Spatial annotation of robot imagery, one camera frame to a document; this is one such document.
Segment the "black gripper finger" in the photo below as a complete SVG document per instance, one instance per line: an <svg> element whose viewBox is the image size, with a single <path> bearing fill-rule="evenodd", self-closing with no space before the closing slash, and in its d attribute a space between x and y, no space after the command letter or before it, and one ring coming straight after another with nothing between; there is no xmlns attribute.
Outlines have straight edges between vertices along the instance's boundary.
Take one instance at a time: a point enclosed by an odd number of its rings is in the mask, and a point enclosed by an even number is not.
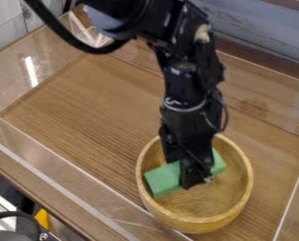
<svg viewBox="0 0 299 241"><path fill-rule="evenodd" d="M198 161L191 159L181 161L181 185L183 189L205 184L211 176L211 169L205 167Z"/></svg>
<svg viewBox="0 0 299 241"><path fill-rule="evenodd" d="M179 146L165 122L161 124L159 135L166 161L173 163L182 160L185 158L182 147Z"/></svg>

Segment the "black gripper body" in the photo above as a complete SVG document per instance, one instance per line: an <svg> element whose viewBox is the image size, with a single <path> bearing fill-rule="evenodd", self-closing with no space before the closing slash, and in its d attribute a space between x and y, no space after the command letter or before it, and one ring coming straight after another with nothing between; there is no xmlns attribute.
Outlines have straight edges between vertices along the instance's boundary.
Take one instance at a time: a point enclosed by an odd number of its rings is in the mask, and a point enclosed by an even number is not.
<svg viewBox="0 0 299 241"><path fill-rule="evenodd" d="M198 161L213 168L213 140L226 128L227 107L222 100L205 98L194 104L167 97L161 106L161 123L167 128L182 147L183 159Z"/></svg>

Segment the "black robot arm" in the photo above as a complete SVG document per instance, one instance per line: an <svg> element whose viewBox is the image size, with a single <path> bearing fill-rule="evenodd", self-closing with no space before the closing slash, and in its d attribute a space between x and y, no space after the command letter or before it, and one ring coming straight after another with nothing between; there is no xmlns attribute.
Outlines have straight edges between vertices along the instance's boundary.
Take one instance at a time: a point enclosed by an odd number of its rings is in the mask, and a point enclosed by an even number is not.
<svg viewBox="0 0 299 241"><path fill-rule="evenodd" d="M145 38L165 80L161 145L166 161L181 164L182 188L213 177L215 135L229 110L219 84L225 65L213 24L191 0L78 0L98 31L115 40Z"/></svg>

